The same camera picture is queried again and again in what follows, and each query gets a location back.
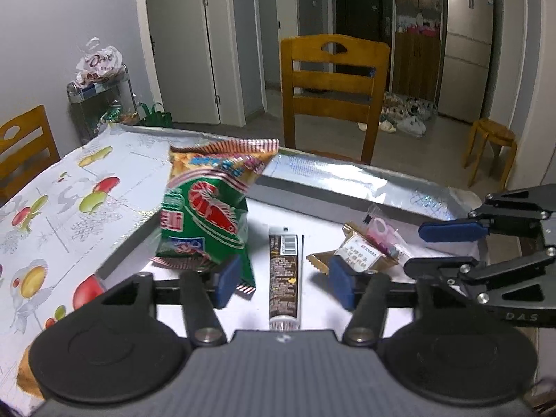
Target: shrimp chips bag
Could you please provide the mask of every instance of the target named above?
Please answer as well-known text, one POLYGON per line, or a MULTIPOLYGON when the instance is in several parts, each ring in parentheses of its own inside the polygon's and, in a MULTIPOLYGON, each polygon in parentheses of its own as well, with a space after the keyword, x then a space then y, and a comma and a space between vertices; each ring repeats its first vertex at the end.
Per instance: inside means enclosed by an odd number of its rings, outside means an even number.
POLYGON ((255 291, 247 252, 245 195, 274 155, 277 139, 230 139, 170 148, 172 171, 160 210, 158 266, 209 269, 243 258, 240 291, 255 291))

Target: chair backrest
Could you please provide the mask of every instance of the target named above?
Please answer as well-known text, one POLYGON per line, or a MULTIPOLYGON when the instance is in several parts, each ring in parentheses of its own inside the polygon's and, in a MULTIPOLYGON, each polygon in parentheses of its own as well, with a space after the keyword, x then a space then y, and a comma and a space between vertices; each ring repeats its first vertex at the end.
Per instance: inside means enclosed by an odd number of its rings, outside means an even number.
POLYGON ((379 127, 390 47, 382 42, 352 38, 341 34, 318 34, 283 39, 281 44, 282 103, 284 141, 295 149, 295 115, 310 114, 367 124, 361 161, 371 163, 379 127), (327 45, 340 44, 347 51, 330 53, 327 45), (334 63, 374 68, 374 77, 342 73, 294 71, 293 61, 334 63), (340 91, 371 96, 370 104, 295 96, 294 88, 340 91))
POLYGON ((0 154, 6 152, 25 136, 41 128, 42 134, 0 162, 0 181, 4 181, 10 174, 13 177, 5 186, 0 188, 0 197, 5 200, 15 196, 25 185, 44 171, 47 167, 60 160, 58 150, 52 137, 44 106, 40 105, 27 113, 21 114, 0 126, 0 154), (19 131, 10 139, 5 139, 6 132, 12 127, 19 127, 19 131), (41 152, 48 150, 48 156, 41 152))

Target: black circular disc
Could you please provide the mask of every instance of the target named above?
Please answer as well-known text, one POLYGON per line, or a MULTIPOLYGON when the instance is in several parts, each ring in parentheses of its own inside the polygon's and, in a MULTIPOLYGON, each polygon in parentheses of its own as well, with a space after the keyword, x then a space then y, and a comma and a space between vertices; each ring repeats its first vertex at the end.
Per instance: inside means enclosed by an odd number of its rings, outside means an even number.
POLYGON ((526 392, 535 348, 510 325, 479 312, 437 310, 384 344, 385 366, 406 388, 452 406, 487 406, 526 392))
POLYGON ((116 404, 161 388, 185 356, 166 325, 113 306, 93 321, 72 315, 44 331, 30 350, 30 366, 47 396, 83 404, 116 404))

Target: table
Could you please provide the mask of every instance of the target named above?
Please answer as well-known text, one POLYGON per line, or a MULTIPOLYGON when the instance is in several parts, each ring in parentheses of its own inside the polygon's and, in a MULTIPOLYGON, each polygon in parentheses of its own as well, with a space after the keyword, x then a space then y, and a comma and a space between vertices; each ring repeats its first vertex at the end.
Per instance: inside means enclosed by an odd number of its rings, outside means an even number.
MULTIPOLYGON (((155 279, 177 277, 149 262, 158 244, 157 210, 169 176, 169 143, 190 146, 215 138, 109 124, 0 209, 2 400, 24 414, 40 402, 17 388, 17 366, 45 324, 61 316, 62 306, 65 312, 73 309, 73 292, 79 284, 94 275, 110 288, 140 270, 153 272, 155 279), (115 185, 105 201, 92 213, 81 212, 85 196, 107 178, 115 185)), ((306 256, 337 248, 344 239, 341 225, 360 221, 374 202, 397 220, 400 233, 420 256, 427 255, 430 246, 416 235, 419 223, 465 215, 478 201, 469 192, 287 149, 281 150, 248 197, 248 243, 257 291, 250 300, 233 296, 226 309, 217 311, 228 337, 240 328, 268 328, 269 222, 303 232, 306 256)), ((434 248, 438 255, 486 255, 477 243, 434 248)), ((395 280, 407 280, 400 267, 390 273, 395 280)), ((306 261, 301 284, 301 327, 332 328, 340 336, 350 314, 330 294, 326 276, 306 261)), ((158 317, 185 336, 179 308, 163 306, 158 317)), ((392 309, 385 335, 410 320, 411 310, 392 309)))

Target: chair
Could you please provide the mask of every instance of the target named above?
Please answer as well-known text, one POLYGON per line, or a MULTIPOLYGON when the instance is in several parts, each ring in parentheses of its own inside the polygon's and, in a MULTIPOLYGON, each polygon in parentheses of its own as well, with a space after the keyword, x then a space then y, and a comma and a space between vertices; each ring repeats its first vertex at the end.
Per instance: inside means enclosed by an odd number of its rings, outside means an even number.
POLYGON ((13 175, 6 186, 0 189, 0 200, 1 198, 10 200, 42 171, 60 160, 43 105, 33 108, 0 126, 0 154, 5 153, 10 147, 38 128, 42 128, 42 134, 39 137, 29 141, 0 162, 0 181, 7 179, 11 174, 13 175), (18 127, 19 131, 12 138, 5 139, 6 132, 12 127, 18 127), (33 158, 46 149, 48 150, 48 156, 43 155, 33 158))
MULTIPOLYGON (((487 144, 487 141, 490 141, 491 143, 498 146, 510 148, 508 157, 506 158, 504 172, 502 173, 502 177, 500 178, 499 188, 500 191, 503 191, 506 186, 506 180, 508 180, 510 170, 512 169, 512 165, 514 164, 515 154, 518 150, 518 145, 515 142, 515 134, 502 124, 491 121, 490 119, 479 119, 478 121, 473 122, 471 131, 469 132, 469 142, 467 145, 467 150, 463 155, 464 168, 468 166, 469 157, 471 156, 473 147, 475 145, 475 137, 477 132, 479 132, 480 135, 479 151, 477 152, 477 157, 475 159, 475 163, 473 164, 473 171, 471 172, 471 177, 469 177, 468 186, 470 187, 475 181, 475 176, 477 175, 477 170, 479 169, 479 163, 481 161, 481 156, 483 155, 483 152, 485 150, 485 145, 487 144)), ((492 175, 492 173, 494 172, 494 167, 496 166, 498 156, 500 155, 500 150, 497 151, 496 156, 494 157, 489 175, 492 175)))
MULTIPOLYGON (((280 60, 285 146, 295 149, 296 114, 362 122, 367 124, 367 131, 360 162, 370 164, 379 128, 389 56, 390 48, 382 42, 372 42, 340 34, 319 34, 283 39, 280 60), (323 50, 330 43, 340 44, 347 51, 330 53, 323 50), (373 67, 375 74, 374 77, 368 77, 343 73, 294 71, 293 61, 373 67), (371 102, 365 105, 327 98, 294 96, 294 88, 366 94, 371 96, 371 102)), ((354 161, 353 158, 327 152, 313 153, 354 161)))

